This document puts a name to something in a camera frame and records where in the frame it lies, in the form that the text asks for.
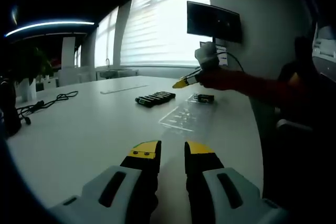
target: window blind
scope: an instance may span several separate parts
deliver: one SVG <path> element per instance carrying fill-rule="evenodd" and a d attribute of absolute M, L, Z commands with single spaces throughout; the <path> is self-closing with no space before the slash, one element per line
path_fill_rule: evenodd
<path fill-rule="evenodd" d="M 194 52 L 209 37 L 187 34 L 187 1 L 133 0 L 121 45 L 121 65 L 197 66 Z"/>
<path fill-rule="evenodd" d="M 97 29 L 94 67 L 106 66 L 106 59 L 113 64 L 113 46 L 115 24 L 117 22 L 118 8 L 114 9 L 100 23 Z"/>

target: black cable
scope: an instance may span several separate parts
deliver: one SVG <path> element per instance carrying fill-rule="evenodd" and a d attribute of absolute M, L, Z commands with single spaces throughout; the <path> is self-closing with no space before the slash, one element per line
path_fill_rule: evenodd
<path fill-rule="evenodd" d="M 50 106 L 52 106 L 55 102 L 69 100 L 69 98 L 75 97 L 76 95 L 78 95 L 78 91 L 73 91 L 67 94 L 59 94 L 56 96 L 55 100 L 52 100 L 50 102 L 44 103 L 44 101 L 42 100 L 42 101 L 38 101 L 34 105 L 20 107 L 20 108 L 17 108 L 16 110 L 18 111 L 20 120 L 23 119 L 26 121 L 27 124 L 31 124 L 30 119 L 27 117 L 28 115 L 31 115 L 41 109 L 47 109 Z"/>
<path fill-rule="evenodd" d="M 238 63 L 238 65 L 240 66 L 242 72 L 245 73 L 245 71 L 244 71 L 244 69 L 243 69 L 243 67 L 242 67 L 242 64 L 240 64 L 240 62 L 239 62 L 239 60 L 236 58 L 236 56 L 234 56 L 234 55 L 231 54 L 230 52 L 219 52 L 219 53 L 217 53 L 217 55 L 221 55 L 221 54 L 227 54 L 227 55 L 230 55 L 232 58 L 234 58 L 235 61 L 236 61 L 236 62 Z"/>

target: computer monitor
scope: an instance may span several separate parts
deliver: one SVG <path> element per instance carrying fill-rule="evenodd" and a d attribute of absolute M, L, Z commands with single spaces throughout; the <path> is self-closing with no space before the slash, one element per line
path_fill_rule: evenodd
<path fill-rule="evenodd" d="M 242 42 L 242 29 L 238 13 L 187 1 L 187 33 L 209 36 L 232 42 Z"/>

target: desk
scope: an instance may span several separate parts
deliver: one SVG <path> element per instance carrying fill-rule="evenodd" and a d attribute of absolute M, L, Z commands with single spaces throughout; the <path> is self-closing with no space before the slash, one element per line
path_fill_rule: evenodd
<path fill-rule="evenodd" d="M 37 93 L 38 100 L 53 100 L 60 93 L 78 90 L 68 101 L 30 116 L 31 125 L 7 142 L 27 185 L 50 208 L 71 195 L 111 165 L 119 165 L 130 149 L 144 141 L 162 139 L 158 208 L 153 223 L 190 223 L 185 189 L 184 139 L 166 138 L 169 131 L 158 121 L 194 92 L 215 95 L 217 102 L 210 136 L 212 148 L 225 167 L 233 167 L 263 188 L 263 157 L 258 129 L 247 96 L 235 91 L 205 89 L 199 84 L 173 90 L 175 79 L 127 77 L 74 84 Z M 111 94 L 136 86 L 147 87 Z M 151 109 L 134 99 L 157 91 L 176 93 L 176 99 Z"/>

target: ceiling light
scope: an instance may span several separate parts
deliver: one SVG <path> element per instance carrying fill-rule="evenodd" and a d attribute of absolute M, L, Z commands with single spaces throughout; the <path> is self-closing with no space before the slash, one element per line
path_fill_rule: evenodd
<path fill-rule="evenodd" d="M 39 24 L 34 24 L 30 26 L 24 26 L 19 29 L 16 29 L 14 31 L 10 31 L 8 34 L 5 35 L 5 37 L 8 37 L 9 35 L 16 33 L 18 31 L 22 31 L 25 29 L 30 29 L 33 27 L 38 27 L 38 26 L 49 26 L 49 25 L 94 25 L 93 22 L 83 22 L 83 21 L 55 21 L 55 22 L 45 22 L 45 23 L 39 23 Z"/>

